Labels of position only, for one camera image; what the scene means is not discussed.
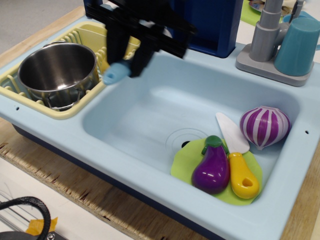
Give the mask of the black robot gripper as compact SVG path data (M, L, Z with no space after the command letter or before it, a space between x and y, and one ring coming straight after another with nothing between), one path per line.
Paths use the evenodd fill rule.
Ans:
M197 32L171 7L169 0L114 0L108 8L101 0L86 0L85 15L105 25L109 65L125 56L130 37L140 41L130 65L130 77L139 77L155 52L163 50L183 58Z

